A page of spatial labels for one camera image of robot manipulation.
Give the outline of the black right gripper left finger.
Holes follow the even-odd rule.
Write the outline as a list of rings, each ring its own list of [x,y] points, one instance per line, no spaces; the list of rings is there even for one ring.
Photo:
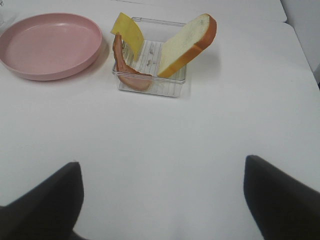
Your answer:
[[[38,186],[0,208],[2,240],[80,240],[74,231],[84,202],[78,162],[69,162]]]

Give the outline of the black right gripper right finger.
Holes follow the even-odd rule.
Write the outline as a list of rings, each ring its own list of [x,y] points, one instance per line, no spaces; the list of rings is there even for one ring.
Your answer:
[[[320,194],[257,155],[245,159],[244,197],[265,240],[318,240]]]

